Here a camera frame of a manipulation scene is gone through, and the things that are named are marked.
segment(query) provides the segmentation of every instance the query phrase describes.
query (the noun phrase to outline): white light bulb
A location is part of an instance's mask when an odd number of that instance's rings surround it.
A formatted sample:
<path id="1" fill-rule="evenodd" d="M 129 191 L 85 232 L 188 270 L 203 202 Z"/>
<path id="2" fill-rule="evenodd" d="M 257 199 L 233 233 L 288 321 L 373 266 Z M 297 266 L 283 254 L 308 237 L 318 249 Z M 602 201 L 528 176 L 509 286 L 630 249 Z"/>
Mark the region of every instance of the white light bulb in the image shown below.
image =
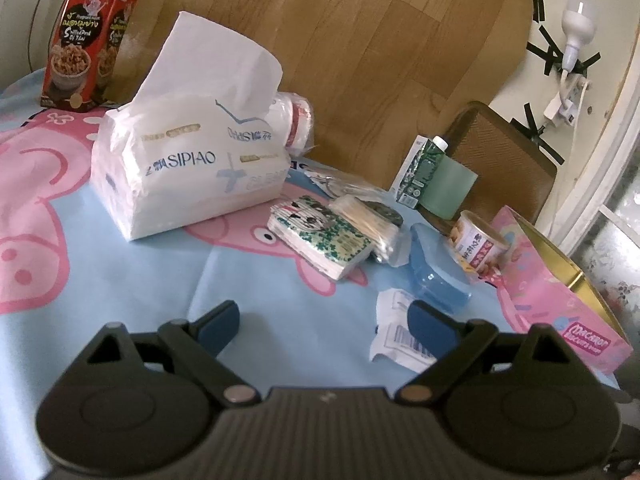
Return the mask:
<path id="1" fill-rule="evenodd" d="M 595 8 L 585 0 L 569 0 L 562 13 L 562 31 L 566 34 L 566 47 L 562 69 L 571 72 L 582 47 L 591 43 L 596 34 Z"/>

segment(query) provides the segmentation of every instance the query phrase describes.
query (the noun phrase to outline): wooden floor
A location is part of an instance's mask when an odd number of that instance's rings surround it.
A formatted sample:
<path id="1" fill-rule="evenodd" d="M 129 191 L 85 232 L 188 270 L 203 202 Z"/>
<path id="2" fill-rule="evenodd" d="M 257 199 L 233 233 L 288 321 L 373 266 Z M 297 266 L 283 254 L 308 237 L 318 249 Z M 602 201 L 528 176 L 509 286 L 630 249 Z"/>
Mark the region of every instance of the wooden floor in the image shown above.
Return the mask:
<path id="1" fill-rule="evenodd" d="M 531 0 L 139 0 L 110 97 L 132 97 L 179 10 L 244 34 L 316 111 L 311 157 L 388 187 L 415 136 L 488 103 L 524 55 Z"/>

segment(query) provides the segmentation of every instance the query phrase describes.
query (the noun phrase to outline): white bottle cap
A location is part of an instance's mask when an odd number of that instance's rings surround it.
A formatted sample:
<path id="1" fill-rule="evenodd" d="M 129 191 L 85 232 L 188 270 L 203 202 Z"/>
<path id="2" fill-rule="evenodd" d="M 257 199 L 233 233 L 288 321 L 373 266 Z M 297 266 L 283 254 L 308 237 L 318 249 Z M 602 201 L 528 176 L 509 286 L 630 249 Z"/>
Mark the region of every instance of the white bottle cap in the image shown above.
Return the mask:
<path id="1" fill-rule="evenodd" d="M 431 140 L 433 140 L 433 143 L 436 146 L 438 146 L 443 152 L 447 151 L 447 148 L 449 147 L 449 145 L 447 144 L 447 141 L 444 140 L 442 137 L 435 136 Z"/>

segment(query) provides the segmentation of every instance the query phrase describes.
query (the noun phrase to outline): white wall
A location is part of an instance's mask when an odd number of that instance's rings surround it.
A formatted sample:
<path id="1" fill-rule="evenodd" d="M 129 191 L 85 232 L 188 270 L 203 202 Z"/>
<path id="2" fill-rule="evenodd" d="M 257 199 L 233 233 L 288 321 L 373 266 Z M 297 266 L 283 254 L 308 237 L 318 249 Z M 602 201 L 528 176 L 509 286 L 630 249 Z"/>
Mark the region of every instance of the white wall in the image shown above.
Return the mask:
<path id="1" fill-rule="evenodd" d="M 567 0 L 544 0 L 546 30 L 554 38 L 561 50 L 564 49 L 564 33 L 561 28 L 562 10 Z M 640 20 L 640 0 L 590 0 L 598 9 L 598 31 L 593 42 L 580 51 L 580 59 L 585 60 L 596 52 L 602 58 L 588 69 L 588 77 L 593 81 L 585 95 L 583 114 L 577 130 L 574 156 L 565 162 L 558 172 L 556 185 L 550 199 L 540 215 L 538 225 L 550 221 L 556 203 L 560 204 L 571 191 L 574 182 L 591 156 L 596 142 L 606 123 L 616 99 L 619 86 L 624 79 L 627 64 L 636 40 Z M 540 34 L 540 25 L 533 22 L 529 41 L 546 51 L 547 43 Z M 543 122 L 546 105 L 558 91 L 558 76 L 545 76 L 544 61 L 530 52 L 491 102 L 490 106 L 507 120 L 515 117 L 527 124 L 523 105 L 530 102 L 538 126 Z M 591 115 L 587 108 L 592 107 Z M 562 157 L 567 160 L 571 149 L 572 129 L 568 126 L 551 126 L 542 135 Z M 555 193 L 561 189 L 559 197 Z"/>
<path id="2" fill-rule="evenodd" d="M 0 0 L 0 89 L 30 72 L 27 42 L 37 0 Z M 41 0 L 31 34 L 33 69 L 46 64 L 51 27 L 64 0 Z"/>

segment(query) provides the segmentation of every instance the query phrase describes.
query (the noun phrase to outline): blue plastic container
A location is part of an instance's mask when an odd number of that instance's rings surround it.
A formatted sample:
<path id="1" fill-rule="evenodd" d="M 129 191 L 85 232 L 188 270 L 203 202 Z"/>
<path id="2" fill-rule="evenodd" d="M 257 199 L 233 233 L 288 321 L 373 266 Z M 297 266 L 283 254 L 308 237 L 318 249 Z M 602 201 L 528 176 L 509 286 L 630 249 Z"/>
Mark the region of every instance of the blue plastic container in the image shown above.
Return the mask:
<path id="1" fill-rule="evenodd" d="M 414 295 L 444 312 L 462 309 L 472 292 L 469 275 L 454 259 L 447 239 L 435 229 L 411 227 L 409 264 L 413 271 Z"/>

